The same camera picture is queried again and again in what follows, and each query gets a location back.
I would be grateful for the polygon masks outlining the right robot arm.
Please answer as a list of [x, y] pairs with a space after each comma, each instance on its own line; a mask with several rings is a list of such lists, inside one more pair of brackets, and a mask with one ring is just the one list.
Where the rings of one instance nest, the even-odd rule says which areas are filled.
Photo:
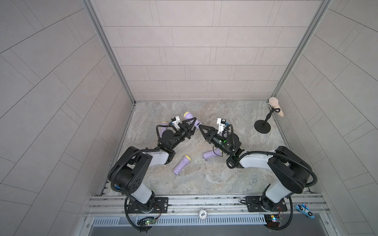
[[198, 128], [208, 143], [228, 155], [226, 165], [229, 169], [263, 168], [276, 175], [277, 181], [268, 185], [260, 197], [247, 202], [250, 206], [255, 205], [264, 211], [276, 210], [283, 198], [300, 194], [304, 188], [318, 182], [310, 165], [285, 146], [274, 151], [245, 151], [231, 124], [221, 134], [211, 126], [200, 124]]

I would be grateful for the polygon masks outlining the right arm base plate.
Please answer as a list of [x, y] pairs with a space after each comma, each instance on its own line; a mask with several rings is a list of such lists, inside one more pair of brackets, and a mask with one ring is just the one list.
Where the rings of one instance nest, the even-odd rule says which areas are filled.
[[243, 201], [248, 212], [285, 212], [290, 206], [289, 200], [281, 199], [278, 203], [274, 203], [270, 199], [262, 199], [260, 196], [246, 196]]

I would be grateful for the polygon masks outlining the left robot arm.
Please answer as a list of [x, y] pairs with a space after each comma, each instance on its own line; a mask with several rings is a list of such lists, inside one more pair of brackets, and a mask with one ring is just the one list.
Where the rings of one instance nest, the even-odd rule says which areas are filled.
[[135, 200], [143, 212], [150, 212], [154, 207], [155, 193], [143, 183], [149, 167], [170, 163], [176, 154], [174, 149], [194, 135], [196, 123], [197, 119], [192, 117], [177, 125], [157, 125], [156, 148], [127, 148], [108, 173], [111, 189]]

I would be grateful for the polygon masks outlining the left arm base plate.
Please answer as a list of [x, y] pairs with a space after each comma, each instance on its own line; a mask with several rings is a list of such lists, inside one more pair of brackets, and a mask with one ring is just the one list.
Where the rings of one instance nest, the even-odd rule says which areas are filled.
[[147, 203], [142, 204], [137, 200], [128, 200], [125, 203], [125, 211], [132, 214], [157, 214], [167, 213], [168, 197], [155, 197], [150, 199]]

